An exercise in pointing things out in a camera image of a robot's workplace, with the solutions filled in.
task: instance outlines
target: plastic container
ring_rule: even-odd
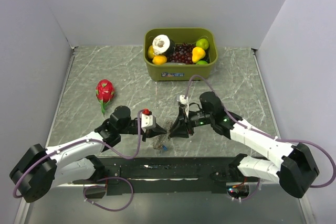
[[[209,42],[209,64],[155,65],[151,63],[151,60],[147,57],[147,51],[152,45],[153,39],[160,34],[167,35],[176,44],[196,43],[199,39],[206,38]],[[199,74],[204,78],[208,78],[211,70],[215,66],[218,55],[214,36],[207,29],[197,27],[156,28],[148,31],[145,35],[143,59],[146,62],[148,74],[154,81],[187,81],[194,74]]]

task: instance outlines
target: gray marble surface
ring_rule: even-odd
[[[275,135],[271,114],[261,80],[249,48],[218,48],[219,59],[209,82],[226,107],[254,126]],[[177,116],[177,94],[184,94],[186,81],[155,82],[147,73],[142,58],[142,46],[80,46],[66,83],[57,118],[48,145],[58,145],[88,134],[105,117],[95,95],[101,79],[110,80],[116,96],[109,105],[106,117],[119,105],[127,105],[136,117],[140,109],[153,111],[157,122],[167,126]],[[190,88],[192,102],[199,103],[201,93],[208,91],[204,82],[194,81]],[[188,138],[163,139],[167,150],[154,149],[157,139],[141,143],[138,156],[236,156],[239,153],[259,156],[243,144],[217,135],[209,125],[195,129]],[[132,155],[137,137],[123,135],[116,149]],[[100,156],[115,156],[112,151]]]

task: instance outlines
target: bunch of grapes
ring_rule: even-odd
[[[192,50],[194,47],[193,44],[187,43],[176,45],[173,54],[167,57],[167,62],[193,64]]]

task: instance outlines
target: blue sticker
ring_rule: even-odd
[[[163,72],[161,73],[162,77],[182,77],[184,76],[184,73],[167,73],[167,72]]]

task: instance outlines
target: gray wall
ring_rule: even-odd
[[[71,48],[44,0],[0,0],[0,207],[13,223],[20,200],[9,172],[45,144]]]
[[[336,2],[286,0],[257,52],[282,137],[314,141],[336,158]],[[332,168],[313,149],[324,183]],[[310,189],[317,223],[336,223],[336,183]]]
[[[206,27],[219,45],[259,48],[285,0],[48,0],[73,46],[142,44],[152,28]]]

